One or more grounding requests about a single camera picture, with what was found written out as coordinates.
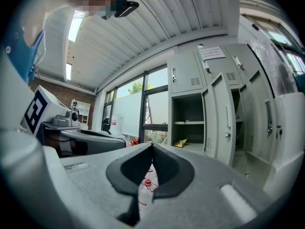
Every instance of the locker door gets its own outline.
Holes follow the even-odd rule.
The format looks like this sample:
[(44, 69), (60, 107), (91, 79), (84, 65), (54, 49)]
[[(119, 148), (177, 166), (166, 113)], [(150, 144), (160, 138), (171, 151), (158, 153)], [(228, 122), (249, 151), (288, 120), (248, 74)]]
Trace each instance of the locker door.
[(202, 89), (199, 68), (193, 52), (177, 55), (168, 61), (171, 69), (172, 93)]
[(211, 156), (232, 166), (236, 140), (236, 118), (229, 82), (220, 73), (203, 93), (206, 124), (205, 150), (212, 143)]
[(229, 85), (241, 85), (242, 80), (238, 74), (237, 68), (231, 60), (230, 55), (223, 47), (221, 47), (221, 49), (226, 56), (225, 58), (210, 59), (206, 60), (205, 62), (203, 61), (200, 51), (197, 51), (207, 85), (209, 85), (220, 72), (224, 73)]
[(218, 115), (216, 114), (216, 99), (209, 88), (203, 92), (204, 112), (204, 151), (209, 157), (216, 158), (218, 137)]
[(246, 44), (230, 44), (225, 49), (231, 56), (243, 83), (246, 83), (258, 70), (261, 65)]
[(257, 71), (240, 93), (245, 112), (245, 151), (271, 163), (275, 153), (276, 119), (266, 76)]

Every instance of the wall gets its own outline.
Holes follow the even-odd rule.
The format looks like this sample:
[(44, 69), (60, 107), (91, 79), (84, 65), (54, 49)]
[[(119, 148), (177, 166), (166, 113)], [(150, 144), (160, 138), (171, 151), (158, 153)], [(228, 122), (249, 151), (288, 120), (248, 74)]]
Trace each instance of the wall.
[(32, 89), (33, 92), (37, 89), (39, 85), (41, 85), (43, 88), (52, 93), (55, 97), (59, 99), (59, 101), (61, 101), (68, 108), (70, 108), (71, 101), (73, 99), (91, 104), (88, 120), (88, 128), (91, 130), (95, 96), (82, 93), (64, 86), (46, 82), (38, 78), (34, 78), (34, 80), (29, 83), (29, 87)]

